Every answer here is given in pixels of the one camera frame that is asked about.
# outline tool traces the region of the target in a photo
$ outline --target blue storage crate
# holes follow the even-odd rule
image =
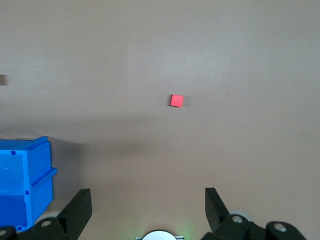
[[[0,227],[31,228],[53,200],[56,173],[46,136],[0,140]]]

